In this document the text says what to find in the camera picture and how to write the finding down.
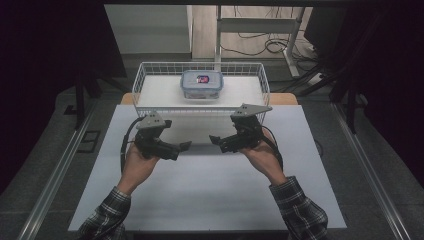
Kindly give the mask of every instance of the hand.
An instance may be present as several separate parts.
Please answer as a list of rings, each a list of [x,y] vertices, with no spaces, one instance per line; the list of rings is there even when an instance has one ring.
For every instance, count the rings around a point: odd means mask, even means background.
[[[262,131],[265,137],[275,144],[270,132],[264,128]],[[239,152],[243,153],[247,159],[249,159],[253,167],[263,173],[272,185],[277,186],[287,182],[283,169],[281,169],[280,164],[274,155],[274,151],[266,142],[261,140],[259,145],[255,148],[243,148],[240,149]]]
[[[127,151],[124,171],[117,188],[119,191],[131,195],[131,193],[152,174],[159,157],[146,159],[134,143],[131,143]]]

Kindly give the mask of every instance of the floor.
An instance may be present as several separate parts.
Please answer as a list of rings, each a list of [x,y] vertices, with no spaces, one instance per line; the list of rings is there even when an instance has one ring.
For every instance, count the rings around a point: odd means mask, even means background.
[[[229,8],[225,10],[225,13],[232,14],[231,10]],[[239,11],[243,15],[245,14],[243,12],[244,9],[240,8]],[[286,9],[282,12],[289,14],[291,9]],[[262,11],[260,16],[265,16],[264,13],[266,14],[267,12]],[[248,47],[240,50],[247,51],[251,49],[252,52],[255,52],[261,48],[261,44],[246,46]],[[193,45],[194,60],[210,60],[213,57],[213,55],[210,55],[211,53],[213,54],[213,50],[210,51],[206,44],[204,49],[209,50],[205,50],[204,53],[195,51],[195,47],[199,46]],[[224,61],[246,60],[242,56],[231,55],[232,53],[228,54]],[[138,64],[141,61],[164,60],[161,58],[161,56],[144,58],[123,56],[128,78],[118,80],[122,84],[131,87]],[[173,59],[169,58],[169,56],[166,56],[166,58],[165,60],[167,61],[193,61],[193,59]],[[269,55],[258,57],[257,61],[264,64],[271,90],[274,92],[284,90],[290,92],[295,87],[297,87],[295,90],[297,91],[309,84],[307,82],[299,84],[299,86],[294,84],[297,82],[291,78],[284,59]],[[82,143],[78,146],[79,152],[75,153],[66,175],[48,208],[44,221],[39,225],[40,228],[35,239],[75,238],[75,234],[69,233],[67,227],[96,161],[97,153],[100,150],[115,106],[120,103],[123,96],[122,92],[103,81],[99,80],[99,84],[103,91],[101,98],[97,100],[88,100],[88,96],[86,98],[89,103],[97,102],[87,131],[98,134],[98,141],[97,143]],[[328,101],[328,92],[330,90],[331,85],[306,97],[298,98],[299,104],[304,109],[312,135],[319,142],[317,148],[322,153],[323,165],[348,226],[347,229],[330,229],[329,235],[333,239],[346,240],[396,239]],[[69,105],[75,105],[75,91],[72,88],[57,96],[56,111],[52,115],[49,125],[9,188],[0,196],[0,239],[16,239],[19,236],[40,193],[66,150],[74,134],[76,123],[75,115],[64,114]],[[390,145],[369,123],[361,108],[356,110],[355,124],[358,131],[357,136],[362,143],[364,151],[367,153],[377,171],[378,177],[403,218],[411,239],[424,239],[424,219],[422,218],[424,216],[423,189]],[[178,235],[148,235],[145,236],[145,239],[181,239],[181,237]],[[244,234],[235,234],[230,237],[230,239],[258,239],[258,236]]]
[[[223,6],[222,18],[226,17],[246,17],[246,18],[295,18],[299,12],[299,8],[289,7],[248,7],[248,6]],[[301,30],[305,30],[306,24],[312,8],[306,8],[303,16],[303,21],[300,26]],[[216,7],[215,6],[193,6],[193,18],[195,19],[193,25],[193,58],[213,58],[216,45],[215,35],[211,33],[216,32]],[[280,58],[284,56],[282,52],[271,53],[264,51],[264,43],[268,39],[288,39],[288,34],[246,34],[246,33],[223,33],[221,35],[221,46],[225,49],[236,50],[245,54],[240,54],[232,51],[222,49],[223,58]],[[305,43],[303,32],[299,32],[298,45]],[[278,46],[271,46],[272,51],[277,51]]]

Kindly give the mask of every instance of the white tabletop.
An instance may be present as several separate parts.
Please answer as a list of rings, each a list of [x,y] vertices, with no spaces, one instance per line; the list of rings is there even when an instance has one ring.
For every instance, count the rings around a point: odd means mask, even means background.
[[[286,175],[296,175],[305,194],[326,211],[329,228],[345,228],[302,107],[273,108],[264,125],[274,132]],[[136,117],[134,106],[117,106],[70,231],[79,228],[119,181],[122,138]],[[158,162],[133,193],[124,223],[128,231],[286,229],[268,186],[268,180],[243,155],[222,154],[213,145],[194,145],[175,162]]]

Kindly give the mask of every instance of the cable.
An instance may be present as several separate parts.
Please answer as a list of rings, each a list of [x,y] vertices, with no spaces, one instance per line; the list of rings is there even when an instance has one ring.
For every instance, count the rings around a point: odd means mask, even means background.
[[[292,86],[292,90],[291,92],[293,92],[294,90],[296,90],[298,87],[305,85],[306,83],[308,83],[311,80],[311,75],[313,73],[316,73],[319,69],[321,69],[321,67],[313,67],[313,69],[311,71],[308,72],[307,77],[303,78],[302,81],[300,81],[300,83],[294,84]]]
[[[265,50],[266,50],[266,48],[264,48],[262,51],[260,51],[258,53],[244,53],[244,52],[240,52],[240,51],[237,51],[237,50],[224,48],[222,45],[221,45],[221,48],[224,49],[225,51],[235,52],[235,53],[239,53],[239,54],[247,55],[247,56],[256,56],[256,55],[259,55],[259,54],[265,52]]]
[[[271,7],[271,9],[265,15],[265,18],[268,17],[269,13],[271,13],[272,11],[274,11],[274,7]]]
[[[305,69],[302,66],[300,66],[300,64],[299,64],[299,63],[302,63],[302,62],[316,62],[316,61],[314,61],[314,60],[308,60],[308,59],[299,59],[298,61],[296,61],[296,66],[298,68],[302,69],[305,72],[308,72],[308,71],[311,71],[313,69],[313,67],[311,67],[309,69]]]
[[[272,150],[274,151],[274,155],[275,155],[275,157],[277,158],[278,163],[280,164],[281,171],[284,171],[283,156],[281,155],[280,150],[278,149],[277,140],[275,139],[274,134],[272,133],[272,131],[271,131],[269,128],[267,128],[267,127],[265,127],[265,126],[262,126],[262,127],[264,127],[266,130],[268,130],[268,131],[271,133],[271,136],[272,136],[272,138],[274,139],[275,143],[273,143],[273,142],[272,142],[269,138],[267,138],[265,135],[262,135],[262,136],[261,136],[261,139],[262,139],[262,140],[263,140],[266,144],[268,144],[268,146],[270,146],[270,147],[272,148]]]
[[[275,18],[278,18],[278,12],[280,11],[280,7],[277,7],[277,13],[275,14]]]
[[[262,33],[262,34],[258,34],[258,35],[253,35],[253,36],[242,36],[240,33],[237,33],[239,35],[239,37],[241,38],[255,38],[255,37],[261,37],[261,36],[265,36],[268,35],[268,33]]]
[[[268,130],[268,132],[269,132],[269,133],[271,133],[272,139],[274,140],[275,145],[277,145],[277,147],[278,147],[277,139],[275,139],[275,137],[274,137],[274,133],[272,133],[271,129],[269,129],[268,127],[263,126],[263,125],[262,125],[262,127],[263,127],[263,128],[265,128],[266,130]]]
[[[293,82],[292,84],[290,84],[289,86],[285,87],[285,88],[280,88],[277,89],[276,91],[278,92],[287,92],[288,89],[295,87],[298,88],[300,85],[303,85],[304,83],[308,82],[310,79],[308,79],[308,77],[316,70],[318,70],[319,68],[321,68],[320,64],[315,65],[310,71],[306,72],[305,74],[303,74],[300,78],[296,78],[295,82]]]
[[[137,124],[138,122],[142,121],[144,119],[144,117],[139,117],[136,120],[134,120],[134,122],[131,123],[130,127],[128,128],[127,133],[124,136],[124,139],[122,140],[122,146],[121,146],[121,172],[124,170],[124,165],[125,165],[125,155],[126,155],[126,149],[127,149],[127,144],[129,142],[133,142],[133,141],[128,141],[129,139],[129,135],[131,133],[131,130],[133,129],[133,127],[135,126],[135,124]],[[96,237],[93,236],[83,236],[80,239],[90,239],[90,240],[97,240],[97,239],[102,239],[103,237],[105,237],[108,233],[110,233],[111,231],[115,230],[119,225],[122,224],[122,222],[125,220],[125,218],[127,217],[128,212],[126,212],[123,217],[117,221],[115,224],[113,224],[112,226],[110,226],[108,229],[106,229],[105,231],[101,232],[99,235],[97,235]]]
[[[240,15],[240,17],[241,17],[241,13],[240,13],[240,11],[239,11],[239,9],[238,9],[238,6],[236,7],[236,9],[237,9],[237,12],[239,13],[239,15]]]
[[[268,52],[274,53],[274,54],[282,53],[287,48],[287,43],[288,43],[288,40],[286,39],[271,38],[265,42],[265,49],[268,50]],[[269,49],[269,46],[271,45],[278,45],[280,49],[278,51],[272,51],[271,49]]]

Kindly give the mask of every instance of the plaid sleeve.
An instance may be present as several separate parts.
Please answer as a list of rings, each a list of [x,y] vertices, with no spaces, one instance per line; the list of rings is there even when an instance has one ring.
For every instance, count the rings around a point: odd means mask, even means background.
[[[94,213],[85,220],[79,228],[79,239],[92,239],[106,231],[114,224],[123,220],[130,210],[131,197],[120,192],[114,187],[102,204],[96,208]],[[118,240],[126,239],[124,224],[119,224],[115,230],[108,233],[102,239]]]
[[[327,214],[305,196],[296,177],[279,186],[270,186],[281,215],[293,239],[327,239]]]

